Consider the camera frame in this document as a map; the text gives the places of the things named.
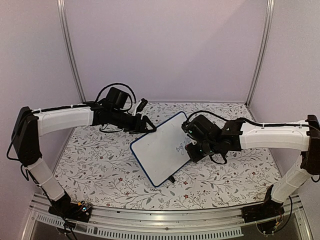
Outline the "small blue-framed whiteboard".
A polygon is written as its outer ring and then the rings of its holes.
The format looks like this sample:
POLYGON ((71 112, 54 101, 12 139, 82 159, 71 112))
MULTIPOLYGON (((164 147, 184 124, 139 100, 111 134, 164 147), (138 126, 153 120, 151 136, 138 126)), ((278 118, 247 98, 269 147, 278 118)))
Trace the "small blue-framed whiteboard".
POLYGON ((189 160, 185 146, 192 140, 182 130, 187 120, 180 111, 130 144, 130 150, 153 187, 159 187, 189 160))

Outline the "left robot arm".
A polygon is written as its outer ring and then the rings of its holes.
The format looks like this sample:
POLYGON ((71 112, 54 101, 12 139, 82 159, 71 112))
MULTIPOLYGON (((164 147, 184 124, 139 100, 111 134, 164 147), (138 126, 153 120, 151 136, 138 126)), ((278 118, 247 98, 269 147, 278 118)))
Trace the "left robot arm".
POLYGON ((119 86, 120 83, 105 86, 106 97, 101 98, 100 91, 94 101, 35 110, 25 106, 18 113, 7 151, 15 151, 14 160, 20 162, 22 175, 43 191, 50 202, 49 213, 64 221, 89 222, 92 206, 84 201, 72 202, 43 160, 39 138, 65 129, 105 125, 129 134, 155 132, 155 125, 141 114, 148 101, 144 98, 137 101, 133 90, 125 92, 119 86))

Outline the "aluminium frame post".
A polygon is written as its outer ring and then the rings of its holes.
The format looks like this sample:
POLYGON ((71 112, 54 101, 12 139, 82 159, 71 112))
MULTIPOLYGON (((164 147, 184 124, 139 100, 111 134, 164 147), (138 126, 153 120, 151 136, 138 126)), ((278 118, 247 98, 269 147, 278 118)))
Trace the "aluminium frame post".
POLYGON ((273 14, 274 14, 274 7, 275 7, 275 1, 274 0, 268 0, 266 2, 266 11, 265 11, 265 19, 264 19, 264 24, 263 24, 263 30, 262 30, 262 37, 261 37, 261 42, 260 42, 260 47, 259 47, 259 52, 257 56, 257 61, 255 64, 255 68, 253 71, 253 76, 249 88, 249 92, 246 98, 246 106, 250 108, 253 102, 253 98, 258 86, 258 81, 260 77, 260 73, 262 70, 267 46, 268 46, 268 41, 269 41, 269 36, 270 36, 270 31, 272 27, 272 21, 273 21, 273 14))
POLYGON ((64 0, 57 0, 57 10, 59 15, 60 26, 62 30, 62 36, 66 48, 66 54, 69 61, 72 77, 75 83, 75 87, 81 102, 86 102, 85 91, 81 82, 78 66, 72 46, 71 34, 68 26, 66 4, 64 0))

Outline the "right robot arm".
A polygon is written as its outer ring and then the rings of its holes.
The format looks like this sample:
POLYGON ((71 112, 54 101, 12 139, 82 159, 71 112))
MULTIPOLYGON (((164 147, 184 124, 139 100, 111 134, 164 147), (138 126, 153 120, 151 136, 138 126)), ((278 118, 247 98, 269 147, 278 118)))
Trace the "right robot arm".
POLYGON ((190 160, 247 149, 293 149, 300 156, 286 174, 268 187, 260 204, 243 207, 246 223, 272 218, 284 213, 287 198, 308 179, 320 174, 320 123, 315 115, 293 123, 257 123, 240 117, 226 120, 222 128, 205 117, 206 111, 192 113, 181 125, 182 130, 195 141, 185 146, 190 160))

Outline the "left aluminium frame post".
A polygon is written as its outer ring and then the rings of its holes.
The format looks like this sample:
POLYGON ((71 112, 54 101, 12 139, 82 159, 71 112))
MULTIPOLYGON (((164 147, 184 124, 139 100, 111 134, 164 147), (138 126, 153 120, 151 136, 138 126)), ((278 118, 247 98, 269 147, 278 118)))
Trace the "left aluminium frame post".
POLYGON ((69 61, 72 77, 75 83, 75 87, 81 102, 86 102, 85 91, 81 82, 78 66, 72 46, 71 34, 68 26, 66 4, 64 0, 57 0, 57 10, 59 15, 60 26, 62 30, 62 36, 66 48, 66 54, 69 61))

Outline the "front aluminium rail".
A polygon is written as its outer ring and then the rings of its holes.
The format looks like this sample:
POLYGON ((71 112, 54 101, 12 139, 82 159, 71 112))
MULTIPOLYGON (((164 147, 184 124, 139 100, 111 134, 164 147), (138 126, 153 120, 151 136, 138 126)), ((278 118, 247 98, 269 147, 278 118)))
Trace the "front aluminium rail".
POLYGON ((49 202, 35 194, 22 232, 24 240, 313 240, 298 195, 284 204, 279 231, 261 232, 261 222, 245 222, 241 206, 198 210, 135 210, 95 206, 89 222, 73 230, 48 212, 49 202))

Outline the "right aluminium frame post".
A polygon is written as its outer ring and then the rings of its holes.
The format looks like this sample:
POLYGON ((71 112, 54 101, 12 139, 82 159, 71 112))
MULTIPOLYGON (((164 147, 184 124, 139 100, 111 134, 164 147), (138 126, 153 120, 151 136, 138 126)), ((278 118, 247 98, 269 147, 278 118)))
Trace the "right aluminium frame post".
POLYGON ((257 56, 257 61, 255 64, 255 68, 253 71, 253 76, 249 88, 249 92, 246 98, 246 106, 250 108, 253 102, 253 98, 258 86, 258 81, 260 77, 260 73, 262 70, 267 46, 268 46, 268 41, 269 41, 269 36, 270 36, 270 31, 272 27, 272 21, 273 21, 273 14, 274 14, 274 7, 275 7, 275 1, 274 0, 268 0, 266 2, 266 11, 265 11, 265 19, 264 19, 264 24, 263 24, 263 30, 262 30, 262 37, 261 37, 261 42, 260 42, 260 47, 259 47, 259 52, 257 56))

